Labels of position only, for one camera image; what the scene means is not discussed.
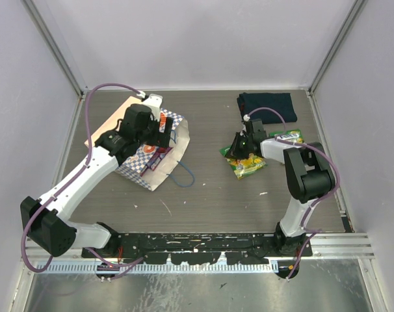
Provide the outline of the green snack packet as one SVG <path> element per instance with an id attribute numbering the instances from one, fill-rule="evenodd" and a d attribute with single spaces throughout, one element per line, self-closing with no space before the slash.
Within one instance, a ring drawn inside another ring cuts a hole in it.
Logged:
<path id="1" fill-rule="evenodd" d="M 226 159 L 237 179 L 248 177 L 267 165 L 263 158 L 255 156 L 254 154 L 250 154 L 248 159 L 243 160 L 227 158 L 226 154 L 229 149 L 230 146 L 226 146 L 221 148 L 219 152 Z"/>

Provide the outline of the green Fox's candy packet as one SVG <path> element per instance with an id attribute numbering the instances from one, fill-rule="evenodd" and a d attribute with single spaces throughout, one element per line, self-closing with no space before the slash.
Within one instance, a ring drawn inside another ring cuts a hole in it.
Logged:
<path id="1" fill-rule="evenodd" d="M 285 140 L 288 142 L 295 142 L 298 144 L 304 143 L 302 132 L 299 129 L 287 130 L 286 132 L 277 131 L 277 132 L 269 133 L 269 136 L 272 138 L 278 138 L 279 140 Z"/>

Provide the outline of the blue checkered paper bag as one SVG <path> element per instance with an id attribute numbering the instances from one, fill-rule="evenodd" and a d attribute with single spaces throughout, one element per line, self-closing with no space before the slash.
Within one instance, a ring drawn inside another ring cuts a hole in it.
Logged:
<path id="1" fill-rule="evenodd" d="M 171 151 L 160 162 L 155 171 L 147 170 L 146 164 L 159 148 L 139 142 L 139 136 L 156 120 L 151 109 L 135 97 L 129 97 L 93 134 L 85 141 L 88 147 L 86 165 L 107 163 L 107 169 L 128 180 L 154 191 L 162 182 L 172 177 L 174 168 L 181 164 L 190 136 L 188 121 L 184 116 L 161 107 L 160 132 L 164 130 L 166 117 L 174 119 L 169 147 Z"/>

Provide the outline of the purple snack packet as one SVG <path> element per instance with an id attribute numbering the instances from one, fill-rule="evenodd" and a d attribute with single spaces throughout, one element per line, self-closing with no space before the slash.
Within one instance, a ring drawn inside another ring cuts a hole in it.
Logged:
<path id="1" fill-rule="evenodd" d="M 160 162 L 165 158 L 165 156 L 171 151 L 171 147 L 162 148 L 159 147 L 156 152 L 153 154 L 151 159 L 146 164 L 146 169 L 155 171 L 155 169 L 159 166 Z"/>

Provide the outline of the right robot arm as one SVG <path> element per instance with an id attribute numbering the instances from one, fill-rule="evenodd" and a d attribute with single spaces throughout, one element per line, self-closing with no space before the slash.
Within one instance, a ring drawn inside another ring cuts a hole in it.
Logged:
<path id="1" fill-rule="evenodd" d="M 272 245 L 278 254 L 288 256 L 304 243 L 315 206 L 336 190 L 335 169 L 319 142 L 298 143 L 289 134 L 269 136 L 260 119 L 251 120 L 247 115 L 243 125 L 226 157 L 241 161 L 252 155 L 284 165 L 291 199 L 277 223 Z"/>

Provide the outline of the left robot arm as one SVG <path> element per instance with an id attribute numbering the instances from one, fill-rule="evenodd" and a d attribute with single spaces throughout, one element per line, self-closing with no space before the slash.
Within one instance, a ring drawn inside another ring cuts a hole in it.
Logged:
<path id="1" fill-rule="evenodd" d="M 134 156 L 142 145 L 168 147 L 174 120 L 153 112 L 149 105 L 132 104 L 118 126 L 100 134 L 89 145 L 86 159 L 58 185 L 38 199 L 26 197 L 20 206 L 24 234 L 49 255 L 58 257 L 70 248 L 95 248 L 103 257 L 119 250 L 116 232 L 103 223 L 70 222 L 81 201 L 107 175 Z"/>

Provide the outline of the folded navy cloth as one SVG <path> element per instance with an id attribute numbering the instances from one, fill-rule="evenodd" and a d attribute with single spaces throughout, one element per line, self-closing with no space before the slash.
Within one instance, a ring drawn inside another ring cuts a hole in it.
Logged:
<path id="1" fill-rule="evenodd" d="M 237 97 L 237 105 L 241 116 L 249 115 L 251 119 L 261 119 L 263 124 L 281 124 L 281 118 L 270 109 L 276 111 L 285 123 L 295 123 L 298 117 L 295 113 L 290 93 L 246 93 Z"/>

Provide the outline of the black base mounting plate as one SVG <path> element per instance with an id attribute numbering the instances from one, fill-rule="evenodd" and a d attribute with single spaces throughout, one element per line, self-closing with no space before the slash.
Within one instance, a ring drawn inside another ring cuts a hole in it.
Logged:
<path id="1" fill-rule="evenodd" d="M 270 233 L 126 233 L 111 238 L 104 249 L 94 249 L 103 258 L 123 262 L 143 258 L 146 264 L 227 265 L 267 264 L 270 257 L 311 256 L 307 235 L 285 239 Z"/>

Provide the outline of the left aluminium frame post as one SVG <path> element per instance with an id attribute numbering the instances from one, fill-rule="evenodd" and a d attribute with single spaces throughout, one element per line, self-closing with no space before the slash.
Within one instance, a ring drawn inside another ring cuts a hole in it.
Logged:
<path id="1" fill-rule="evenodd" d="M 21 1 L 59 68 L 81 98 L 87 87 L 46 1 Z"/>

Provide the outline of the aluminium frame post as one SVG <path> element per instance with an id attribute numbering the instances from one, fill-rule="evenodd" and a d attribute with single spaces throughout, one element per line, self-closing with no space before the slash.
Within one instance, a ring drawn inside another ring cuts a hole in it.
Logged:
<path id="1" fill-rule="evenodd" d="M 87 87 L 46 1 L 21 1 L 59 68 L 81 98 Z"/>
<path id="2" fill-rule="evenodd" d="M 346 37 L 348 36 L 353 24 L 355 23 L 356 19 L 360 15 L 361 11 L 363 10 L 364 6 L 367 4 L 367 0 L 355 0 L 348 11 L 347 16 L 343 20 L 340 29 L 338 30 L 329 51 L 327 52 L 321 66 L 315 75 L 311 86 L 308 89 L 310 94 L 314 94 L 316 89 L 318 88 L 322 78 L 324 77 L 325 73 L 328 71 L 332 61 L 334 60 L 337 52 L 341 49 L 343 42 L 345 41 Z"/>

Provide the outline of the right aluminium frame post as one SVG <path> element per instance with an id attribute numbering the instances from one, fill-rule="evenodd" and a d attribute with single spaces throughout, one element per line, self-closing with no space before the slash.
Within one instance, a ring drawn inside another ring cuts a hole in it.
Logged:
<path id="1" fill-rule="evenodd" d="M 321 66 L 315 75 L 311 86 L 308 89 L 310 94 L 314 94 L 316 89 L 318 88 L 322 78 L 324 77 L 325 73 L 328 71 L 332 61 L 334 60 L 337 52 L 341 49 L 343 42 L 345 41 L 346 37 L 348 36 L 353 24 L 355 23 L 356 19 L 360 15 L 361 11 L 363 10 L 364 6 L 367 4 L 367 0 L 355 0 L 348 11 L 347 16 L 343 20 L 340 29 L 338 30 L 329 51 L 327 52 Z"/>

